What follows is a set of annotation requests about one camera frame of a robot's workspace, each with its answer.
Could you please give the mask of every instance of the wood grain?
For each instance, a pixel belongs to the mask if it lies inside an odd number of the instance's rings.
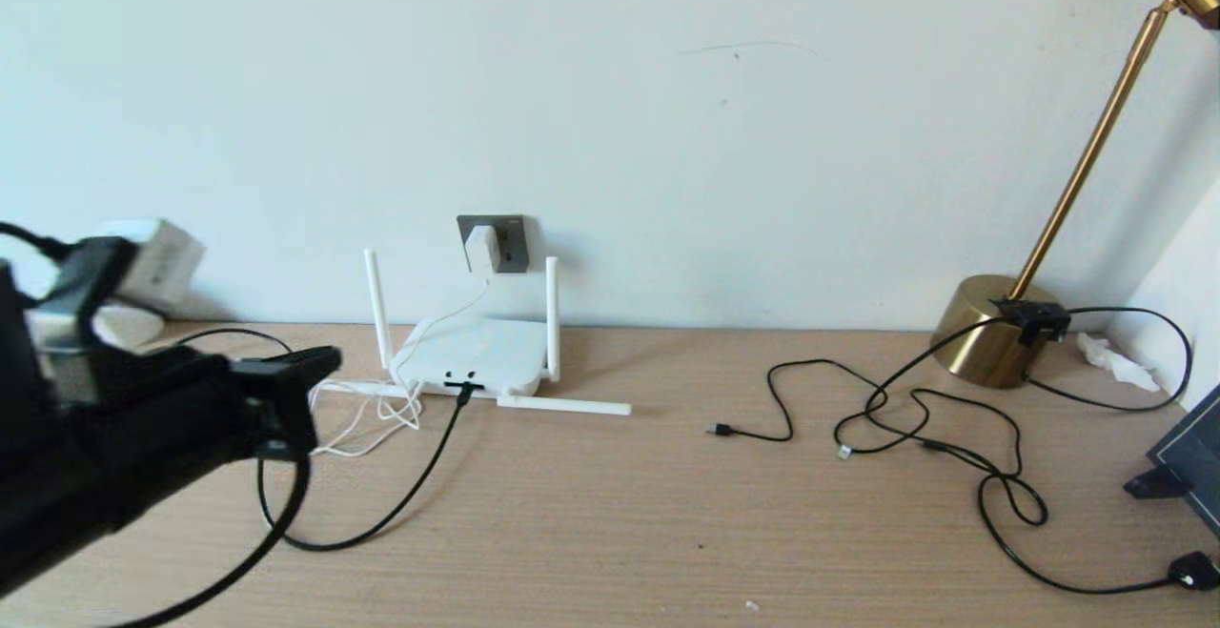
[[[172,335],[194,327],[176,327]],[[294,346],[334,343],[339,377],[377,377],[367,327],[259,324]],[[405,333],[396,329],[395,338]],[[400,523],[337,554],[276,549],[182,626],[260,627],[876,627],[1216,626],[1216,594],[1165,589],[1086,598],[1046,588],[996,548],[974,508],[977,472],[902,446],[837,459],[832,424],[856,411],[859,382],[832,368],[783,373],[797,438],[714,438],[710,421],[781,429],[764,384],[780,360],[828,355],[881,377],[927,337],[889,333],[571,329],[564,380],[544,393],[632,402],[631,418],[499,410],[462,415],[432,482]],[[271,354],[244,338],[201,349]],[[1046,382],[1147,402],[1050,351]],[[1037,567],[1080,584],[1160,577],[1216,540],[1180,501],[1121,490],[1181,416],[1119,416],[1041,390],[982,390],[927,363],[904,382],[1005,407],[1024,428],[1026,468],[1052,510],[1038,530],[998,515]],[[295,533],[331,540],[401,496],[429,456],[451,399],[431,399],[420,433],[362,460],[318,459]],[[928,434],[1009,459],[1006,428],[938,404]],[[894,421],[903,416],[899,412]],[[323,415],[322,421],[338,421]],[[852,440],[878,435],[859,428]],[[276,468],[277,499],[288,468]],[[993,494],[1000,512],[998,494]],[[228,571],[262,537],[253,465],[205,478],[126,532],[0,601],[4,626],[115,623],[163,607]],[[745,602],[758,605],[758,611]]]

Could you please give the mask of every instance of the white wall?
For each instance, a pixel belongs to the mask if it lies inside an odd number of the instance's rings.
[[[171,216],[198,316],[366,321],[376,245],[414,321],[473,289],[454,216],[526,212],[569,321],[928,329],[1019,269],[1155,2],[0,0],[0,216]],[[688,54],[733,41],[808,50]],[[1218,55],[1170,21],[1042,271],[1069,304],[1126,301],[1220,172]]]
[[[1220,165],[1220,159],[1213,163]],[[1182,224],[1127,306],[1164,312],[1191,338],[1194,368],[1182,404],[1194,407],[1220,382],[1220,180]],[[1107,334],[1141,363],[1154,367],[1165,388],[1181,382],[1182,344],[1166,324],[1150,316],[1122,315]]]

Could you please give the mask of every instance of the gold lamp base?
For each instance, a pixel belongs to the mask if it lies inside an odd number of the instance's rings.
[[[958,285],[949,306],[941,317],[932,343],[939,343],[969,324],[1000,318],[993,301],[1005,299],[1015,279],[1003,276],[972,276]],[[1028,285],[1021,299],[1054,302],[1055,299],[1037,285]],[[1052,333],[1038,333],[1033,343],[1020,343],[1021,329],[1011,323],[986,324],[936,351],[936,360],[948,372],[985,388],[1015,388],[1025,380],[1025,371],[1038,359]]]

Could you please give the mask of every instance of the desk surface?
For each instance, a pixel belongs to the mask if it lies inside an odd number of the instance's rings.
[[[207,324],[176,324],[181,335]],[[259,324],[293,346],[344,350],[336,377],[379,377],[375,337],[356,324]],[[395,330],[395,340],[405,338]],[[564,380],[543,394],[632,402],[631,418],[505,410],[475,401],[431,482],[378,539],[309,554],[281,545],[182,626],[1216,626],[1220,594],[1177,588],[1091,598],[1019,571],[975,511],[978,472],[919,446],[837,457],[831,427],[866,393],[832,368],[778,378],[797,427],[789,444],[714,438],[710,421],[781,429],[764,373],[827,355],[884,377],[927,337],[891,333],[569,329]],[[253,338],[200,349],[267,355]],[[1066,345],[1046,380],[1148,401]],[[1015,549],[1060,579],[1125,584],[1163,576],[1216,539],[1180,501],[1137,502],[1121,485],[1182,412],[1115,415],[1041,390],[982,390],[935,362],[924,384],[985,399],[1024,429],[1026,473],[1050,506],[1020,524],[992,493]],[[405,493],[434,449],[451,399],[427,399],[421,433],[361,460],[322,457],[294,532],[361,530]],[[935,406],[927,435],[1009,462],[987,412]],[[859,428],[850,438],[877,438]],[[290,468],[279,468],[276,491]],[[261,539],[253,463],[209,476],[0,602],[4,626],[93,626],[143,616],[227,572]],[[758,610],[747,606],[754,602]]]

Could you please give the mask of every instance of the router antenna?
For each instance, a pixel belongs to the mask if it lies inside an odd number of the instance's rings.
[[[377,271],[377,251],[365,250],[365,276],[368,277],[368,298],[373,302],[373,323],[377,324],[377,350],[381,352],[382,367],[389,367],[390,340],[389,327],[386,324],[386,304],[381,294],[381,273]]]
[[[559,260],[547,257],[547,377],[559,380]]]

